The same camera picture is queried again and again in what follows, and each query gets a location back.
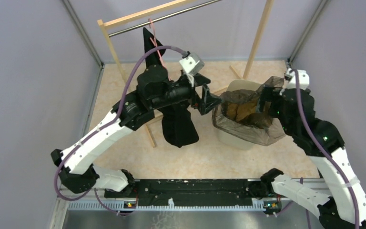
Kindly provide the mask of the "dark translucent trash bag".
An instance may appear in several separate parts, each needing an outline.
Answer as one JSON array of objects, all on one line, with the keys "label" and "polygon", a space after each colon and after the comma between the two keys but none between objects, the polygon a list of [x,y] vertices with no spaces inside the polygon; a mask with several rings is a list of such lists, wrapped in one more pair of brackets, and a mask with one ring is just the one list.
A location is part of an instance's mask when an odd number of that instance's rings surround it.
[{"label": "dark translucent trash bag", "polygon": [[286,134],[280,121],[267,113],[258,113],[256,107],[264,86],[283,85],[283,78],[271,76],[257,90],[223,92],[223,103],[213,110],[213,126],[256,145],[269,146],[281,140]]}]

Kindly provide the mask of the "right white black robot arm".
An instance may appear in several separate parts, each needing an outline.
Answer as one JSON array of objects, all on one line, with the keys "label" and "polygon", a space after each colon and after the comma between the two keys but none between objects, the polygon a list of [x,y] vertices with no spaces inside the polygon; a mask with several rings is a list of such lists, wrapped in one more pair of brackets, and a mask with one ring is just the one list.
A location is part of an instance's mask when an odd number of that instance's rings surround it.
[{"label": "right white black robot arm", "polygon": [[257,108],[281,123],[321,173],[330,194],[292,180],[273,168],[261,177],[267,196],[285,196],[315,215],[326,229],[366,229],[366,193],[353,171],[338,129],[315,116],[308,89],[262,88]]}]

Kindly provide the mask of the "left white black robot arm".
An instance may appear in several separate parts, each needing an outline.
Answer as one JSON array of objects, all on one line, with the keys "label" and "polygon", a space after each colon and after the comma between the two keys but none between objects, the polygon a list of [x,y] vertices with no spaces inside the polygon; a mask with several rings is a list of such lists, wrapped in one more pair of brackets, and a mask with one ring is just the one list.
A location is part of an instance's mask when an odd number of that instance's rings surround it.
[{"label": "left white black robot arm", "polygon": [[151,65],[137,78],[135,91],[115,104],[105,118],[73,146],[51,153],[57,166],[54,187],[63,184],[71,192],[86,193],[103,188],[128,197],[134,190],[134,179],[124,169],[108,170],[97,167],[94,160],[114,143],[155,118],[155,110],[171,105],[193,107],[205,115],[222,103],[210,93],[210,79],[197,73],[193,82],[183,73],[178,81],[168,81],[167,70]]}]

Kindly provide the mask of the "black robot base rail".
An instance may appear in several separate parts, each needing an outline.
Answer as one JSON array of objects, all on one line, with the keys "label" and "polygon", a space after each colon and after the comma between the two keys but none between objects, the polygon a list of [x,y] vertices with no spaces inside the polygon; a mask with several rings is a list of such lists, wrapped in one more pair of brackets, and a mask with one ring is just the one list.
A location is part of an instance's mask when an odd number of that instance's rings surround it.
[{"label": "black robot base rail", "polygon": [[177,207],[234,207],[277,199],[259,179],[141,179],[133,190],[139,206],[167,206],[171,200]]}]

